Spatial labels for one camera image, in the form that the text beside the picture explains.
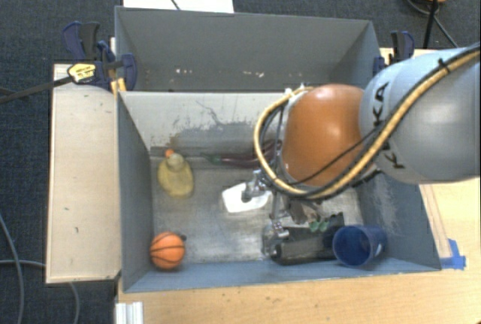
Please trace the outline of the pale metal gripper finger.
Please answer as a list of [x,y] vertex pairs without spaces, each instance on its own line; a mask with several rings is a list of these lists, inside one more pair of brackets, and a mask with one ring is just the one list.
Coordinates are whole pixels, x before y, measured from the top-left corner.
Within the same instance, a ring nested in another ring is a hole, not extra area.
[[251,202],[254,198],[260,198],[265,195],[265,189],[261,180],[262,172],[260,170],[253,171],[251,180],[245,183],[244,189],[241,191],[241,201],[243,203]]
[[289,238],[289,230],[279,220],[270,221],[262,230],[262,253],[276,255],[276,245]]

